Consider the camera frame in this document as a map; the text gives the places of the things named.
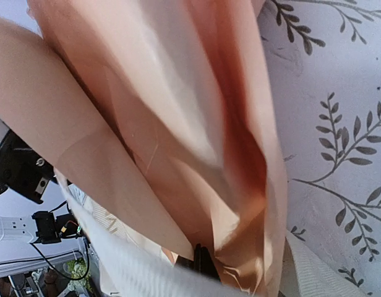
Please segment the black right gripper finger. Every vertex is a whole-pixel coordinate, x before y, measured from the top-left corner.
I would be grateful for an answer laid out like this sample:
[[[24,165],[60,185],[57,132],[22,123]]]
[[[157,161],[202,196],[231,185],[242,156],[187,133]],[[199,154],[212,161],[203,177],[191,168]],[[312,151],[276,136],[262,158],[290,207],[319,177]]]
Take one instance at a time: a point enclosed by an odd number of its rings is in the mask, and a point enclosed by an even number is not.
[[[194,250],[193,271],[221,282],[208,249],[201,244],[197,244]]]

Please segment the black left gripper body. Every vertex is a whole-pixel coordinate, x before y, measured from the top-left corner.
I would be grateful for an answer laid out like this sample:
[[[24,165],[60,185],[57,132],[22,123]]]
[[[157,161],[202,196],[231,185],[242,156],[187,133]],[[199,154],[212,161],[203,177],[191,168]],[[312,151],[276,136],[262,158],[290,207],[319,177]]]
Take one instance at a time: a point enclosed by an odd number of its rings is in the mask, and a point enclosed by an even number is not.
[[[53,166],[0,119],[0,195],[8,189],[42,204],[49,182],[57,182]]]

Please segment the white lace ribbon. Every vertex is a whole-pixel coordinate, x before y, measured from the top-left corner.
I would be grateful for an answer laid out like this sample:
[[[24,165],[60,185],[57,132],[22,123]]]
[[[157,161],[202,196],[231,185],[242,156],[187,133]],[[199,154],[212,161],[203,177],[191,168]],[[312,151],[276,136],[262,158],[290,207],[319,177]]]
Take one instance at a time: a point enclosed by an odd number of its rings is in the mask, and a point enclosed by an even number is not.
[[[235,289],[189,269],[173,267],[159,257],[112,235],[71,194],[67,179],[58,183],[100,262],[122,296],[255,296],[250,289]],[[288,233],[290,257],[285,262],[284,283],[299,296],[364,296],[320,260],[306,245]]]

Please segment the beige wrapping paper sheet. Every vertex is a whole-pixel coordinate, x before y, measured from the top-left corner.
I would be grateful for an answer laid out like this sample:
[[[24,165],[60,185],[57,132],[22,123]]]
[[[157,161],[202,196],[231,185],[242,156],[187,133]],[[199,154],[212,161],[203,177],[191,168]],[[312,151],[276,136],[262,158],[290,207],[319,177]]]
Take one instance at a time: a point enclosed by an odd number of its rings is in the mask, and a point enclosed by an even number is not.
[[[0,17],[0,118],[94,201],[276,296],[287,181],[262,1],[29,1]]]

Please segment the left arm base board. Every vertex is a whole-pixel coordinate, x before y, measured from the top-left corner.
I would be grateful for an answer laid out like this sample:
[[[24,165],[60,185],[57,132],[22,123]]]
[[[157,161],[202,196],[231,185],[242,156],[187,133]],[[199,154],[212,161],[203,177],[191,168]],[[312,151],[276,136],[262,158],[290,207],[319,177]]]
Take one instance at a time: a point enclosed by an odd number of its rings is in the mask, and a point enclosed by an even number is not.
[[[39,211],[32,215],[36,223],[34,244],[56,244],[63,239],[77,239],[79,224],[71,213],[54,216],[53,212]]]

